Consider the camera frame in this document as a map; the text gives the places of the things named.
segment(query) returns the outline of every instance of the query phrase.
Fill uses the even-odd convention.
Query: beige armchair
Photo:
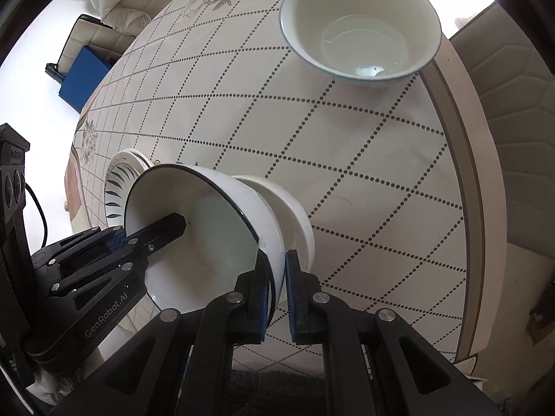
[[[484,107],[507,199],[507,241],[555,258],[555,77],[497,3],[452,39]]]

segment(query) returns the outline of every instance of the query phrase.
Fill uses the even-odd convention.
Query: screw
[[[325,292],[317,292],[313,295],[313,300],[316,303],[327,303],[330,301],[330,295]]]
[[[160,319],[163,322],[173,322],[177,319],[177,311],[173,310],[173,308],[167,308],[160,313]]]
[[[395,312],[390,310],[389,308],[385,308],[383,310],[379,310],[378,317],[385,322],[391,322],[395,319]]]
[[[229,303],[239,303],[242,300],[242,294],[237,291],[231,291],[226,297],[226,300]]]

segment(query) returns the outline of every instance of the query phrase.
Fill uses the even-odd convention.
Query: stacked plate
[[[109,227],[123,225],[129,190],[152,163],[138,150],[126,148],[110,161],[104,181],[104,210]]]

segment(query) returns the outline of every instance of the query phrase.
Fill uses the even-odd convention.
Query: white ceramic bowl
[[[152,163],[138,150],[126,148],[116,153],[106,170],[104,211],[109,227],[123,225],[123,211],[135,180]]]
[[[310,272],[314,262],[314,233],[310,220],[299,201],[279,184],[251,175],[233,178],[258,192],[274,212],[285,245],[285,251],[296,250],[303,272]],[[278,303],[287,300],[284,283]]]
[[[428,0],[283,0],[279,19],[299,56],[355,84],[397,81],[422,69],[442,36]]]
[[[149,258],[145,284],[154,303],[181,313],[204,308],[232,291],[238,275],[254,269],[260,248],[271,267],[268,313],[273,314],[283,284],[285,247],[265,200],[224,173],[162,164],[144,172],[131,188],[126,233],[173,212],[185,217],[187,227]]]

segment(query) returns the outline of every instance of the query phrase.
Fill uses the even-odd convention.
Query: dotted grid pattern
[[[98,136],[91,161],[80,161],[91,223],[105,226],[104,174],[123,148],[266,177],[309,215],[324,291],[352,308],[392,308],[453,361],[465,299],[462,203],[418,74],[382,89],[335,81],[291,52],[282,0],[235,0],[193,18],[181,14],[188,1],[145,28],[88,113]],[[235,349],[234,368],[321,375],[320,347],[290,340],[285,302],[261,346]]]

